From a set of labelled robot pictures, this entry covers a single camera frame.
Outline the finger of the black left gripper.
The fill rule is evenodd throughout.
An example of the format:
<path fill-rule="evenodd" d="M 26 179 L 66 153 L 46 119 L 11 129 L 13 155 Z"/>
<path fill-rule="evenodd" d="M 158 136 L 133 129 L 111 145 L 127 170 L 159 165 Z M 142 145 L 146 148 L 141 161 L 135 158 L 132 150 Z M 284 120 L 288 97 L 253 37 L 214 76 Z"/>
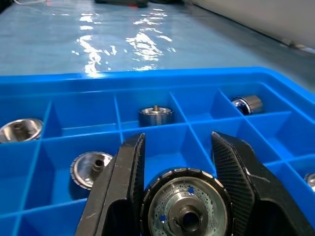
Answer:
<path fill-rule="evenodd" d="M 145 144 L 144 133 L 123 142 L 94 182 L 75 235 L 140 235 Z"/>
<path fill-rule="evenodd" d="M 227 190 L 236 236 L 313 236 L 315 231 L 280 180 L 249 143 L 213 131 L 212 159 Z"/>

